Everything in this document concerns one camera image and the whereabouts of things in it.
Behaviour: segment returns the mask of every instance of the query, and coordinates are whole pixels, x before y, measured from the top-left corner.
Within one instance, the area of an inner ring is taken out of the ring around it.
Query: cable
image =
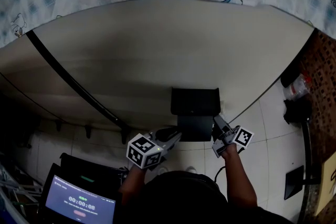
[[[47,111],[48,113],[50,113],[51,115],[55,116],[56,118],[60,119],[61,121],[68,123],[67,121],[63,120],[62,118],[60,118],[59,116],[53,114],[52,112],[50,112],[49,110],[45,109],[43,106],[41,106],[40,104],[36,103],[32,98],[30,98],[29,96],[27,96],[24,92],[22,92],[18,87],[16,87],[14,84],[11,83],[11,81],[9,79],[7,79],[5,77],[5,75],[3,75],[0,72],[0,75],[10,84],[12,85],[18,92],[22,93],[26,98],[28,98],[29,100],[31,100],[31,102],[33,102],[34,104],[36,104],[37,106],[39,106],[40,108],[44,109],[45,111]]]
[[[242,148],[238,151],[238,154],[241,153],[243,150],[244,150],[244,148],[242,147]],[[217,174],[216,174],[216,176],[215,176],[215,180],[214,180],[215,183],[216,183],[216,181],[217,181],[217,176],[219,175],[219,173],[220,173],[224,168],[225,168],[225,166],[221,167],[221,168],[218,170],[218,172],[217,172]]]
[[[217,181],[217,176],[219,175],[219,173],[225,168],[225,166],[223,166],[222,168],[220,168],[215,176],[215,183]]]

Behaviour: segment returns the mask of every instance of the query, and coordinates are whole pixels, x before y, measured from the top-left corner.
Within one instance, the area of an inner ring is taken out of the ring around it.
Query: black device
[[[301,97],[296,101],[284,100],[284,103],[286,105],[286,113],[283,118],[288,124],[309,121],[312,107],[306,97]]]
[[[284,200],[294,196],[302,190],[303,185],[316,185],[321,183],[321,178],[303,179],[305,167],[302,165],[286,174]]]
[[[53,164],[38,209],[40,223],[115,223],[121,193],[109,185],[69,175]]]
[[[213,117],[220,113],[219,88],[172,89],[171,112],[177,115],[181,141],[210,141]]]
[[[109,186],[113,191],[118,191],[122,182],[126,179],[128,169],[113,168],[92,162],[85,161],[62,153],[61,170],[67,175],[81,177],[91,182],[93,188],[96,186]]]

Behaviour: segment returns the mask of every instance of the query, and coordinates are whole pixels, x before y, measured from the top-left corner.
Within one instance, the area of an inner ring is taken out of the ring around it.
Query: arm
[[[144,186],[146,170],[138,168],[133,165],[126,180],[119,188],[122,193],[122,205],[126,205],[132,198],[139,195]]]
[[[228,202],[236,207],[257,207],[257,195],[244,171],[236,144],[230,144],[222,157],[226,166]]]

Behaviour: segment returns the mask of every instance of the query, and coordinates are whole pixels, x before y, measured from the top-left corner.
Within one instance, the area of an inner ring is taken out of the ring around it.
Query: white tile floor
[[[296,222],[303,191],[284,201],[285,175],[305,164],[305,149],[301,129],[288,125],[283,119],[283,100],[278,81],[231,126],[242,125],[255,133],[248,149],[240,156],[257,193],[259,206]],[[199,174],[214,179],[224,160],[216,158],[211,146],[212,142],[181,142],[162,165],[168,170],[193,166]],[[33,136],[32,148],[16,149],[14,153],[32,176],[44,181],[51,164],[59,164],[63,152],[102,165],[130,167],[125,148],[118,132],[93,130],[88,140],[83,127],[63,125],[58,133],[54,122],[43,121]],[[147,182],[156,176],[157,169],[147,173]],[[226,195],[225,170],[219,174],[217,183]]]

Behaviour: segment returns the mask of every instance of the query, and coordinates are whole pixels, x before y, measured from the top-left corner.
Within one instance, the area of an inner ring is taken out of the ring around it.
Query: timer display
[[[116,201],[79,188],[54,176],[46,207],[85,224],[111,224]]]
[[[75,202],[75,203],[77,203],[79,205],[82,205],[84,207],[86,206],[87,208],[92,209],[92,210],[95,210],[95,208],[96,208],[94,205],[87,205],[83,201],[77,201],[75,198],[72,198],[71,196],[69,197],[69,201]]]

